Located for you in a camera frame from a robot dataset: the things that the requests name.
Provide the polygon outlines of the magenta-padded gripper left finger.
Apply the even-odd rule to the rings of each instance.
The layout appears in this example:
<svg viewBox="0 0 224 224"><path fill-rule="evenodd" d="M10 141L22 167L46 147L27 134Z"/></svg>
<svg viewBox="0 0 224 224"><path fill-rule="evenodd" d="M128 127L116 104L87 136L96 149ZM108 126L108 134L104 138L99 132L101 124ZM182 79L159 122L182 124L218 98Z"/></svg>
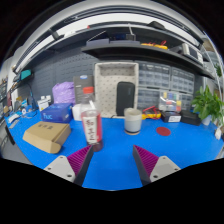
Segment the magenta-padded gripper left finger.
<svg viewBox="0 0 224 224"><path fill-rule="evenodd" d="M89 145L69 156L58 156L44 170L81 186L84 182L92 156L93 147Z"/></svg>

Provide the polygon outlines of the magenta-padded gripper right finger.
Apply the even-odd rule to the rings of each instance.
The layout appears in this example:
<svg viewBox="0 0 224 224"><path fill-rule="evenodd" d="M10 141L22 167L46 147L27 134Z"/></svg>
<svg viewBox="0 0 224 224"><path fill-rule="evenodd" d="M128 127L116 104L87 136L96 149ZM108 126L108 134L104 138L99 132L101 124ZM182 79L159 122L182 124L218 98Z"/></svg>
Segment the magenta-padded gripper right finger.
<svg viewBox="0 0 224 224"><path fill-rule="evenodd" d="M143 186L180 170L167 156L158 157L140 146L134 145L132 154Z"/></svg>

